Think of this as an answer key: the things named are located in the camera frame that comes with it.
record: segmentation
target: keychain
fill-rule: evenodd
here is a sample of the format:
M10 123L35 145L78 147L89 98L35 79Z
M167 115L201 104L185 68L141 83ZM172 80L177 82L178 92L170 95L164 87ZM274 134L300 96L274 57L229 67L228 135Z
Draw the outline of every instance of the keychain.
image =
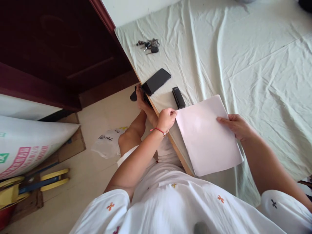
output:
M160 44L158 42L158 39L155 39L155 38L153 38L152 40L147 40L147 42L145 42L145 41L138 41L136 45L137 46L144 45L145 49L144 49L143 52L145 52L147 49L150 49L150 53L148 53L148 54L159 52L159 48L158 47L160 46Z

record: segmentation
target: white shirt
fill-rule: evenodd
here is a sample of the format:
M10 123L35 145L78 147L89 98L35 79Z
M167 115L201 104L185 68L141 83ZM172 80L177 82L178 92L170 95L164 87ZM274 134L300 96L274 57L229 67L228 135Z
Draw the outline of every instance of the white shirt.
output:
M262 213L224 189L170 163L153 166L132 203L121 189L94 199L70 233L305 233L312 215L293 197L269 190ZM200 232L198 227L206 228Z

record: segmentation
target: yellow plastic object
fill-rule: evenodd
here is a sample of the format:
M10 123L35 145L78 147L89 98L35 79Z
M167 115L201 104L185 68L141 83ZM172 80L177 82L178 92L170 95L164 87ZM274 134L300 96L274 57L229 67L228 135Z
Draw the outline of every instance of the yellow plastic object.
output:
M8 204L6 206L0 206L0 210L4 210L10 206L13 206L19 202L21 202L22 200L25 200L26 198L28 198L30 196L30 193L29 192L26 192L26 193L22 193L20 195L17 196L17 200L15 202L12 202L11 204Z
M53 173L50 173L50 174L47 174L47 175L44 175L43 177L40 178L41 181L44 181L44 180L47 180L47 179L51 179L53 177L56 177L56 176L59 176L59 175L62 175L62 174L65 174L69 172L69 169L64 169L64 170L60 170L60 171L57 171L57 172L53 172Z
M8 180L3 181L3 182L0 183L0 188L8 187L8 186L11 186L13 184L19 184L24 179L25 179L25 177L23 177L23 176L18 176L18 177L14 177L14 178L8 179Z
M0 192L0 210L19 203L29 197L30 193L19 194L19 184L15 184Z
M49 185L46 185L46 186L43 186L41 187L40 191L43 192L43 191L47 191L49 189L52 189L52 188L55 188L55 187L58 187L60 185L63 185L65 183L67 183L69 181L69 178L66 178L64 180L60 180L58 182L55 182L55 183L52 183L52 184L49 184Z

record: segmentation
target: white sheet of paper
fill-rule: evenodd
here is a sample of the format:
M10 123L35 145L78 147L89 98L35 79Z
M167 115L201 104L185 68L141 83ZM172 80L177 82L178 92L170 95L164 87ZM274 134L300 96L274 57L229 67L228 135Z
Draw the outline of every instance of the white sheet of paper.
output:
M217 122L228 119L219 95L178 110L176 117L194 172L204 176L244 161L235 135Z

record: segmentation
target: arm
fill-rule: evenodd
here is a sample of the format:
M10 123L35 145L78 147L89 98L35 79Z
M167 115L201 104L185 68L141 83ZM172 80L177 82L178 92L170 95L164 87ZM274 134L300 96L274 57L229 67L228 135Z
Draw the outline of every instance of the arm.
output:
M159 114L157 128L168 133L175 122L176 115L177 112L172 108L162 110ZM104 192L123 189L129 194L130 200L132 200L135 186L142 177L162 139L163 133L158 130L154 130L149 134L120 165Z
M285 171L269 145L239 115L228 115L230 120L217 118L240 140L260 194L267 190L284 192L301 202L310 212L312 203L296 182Z

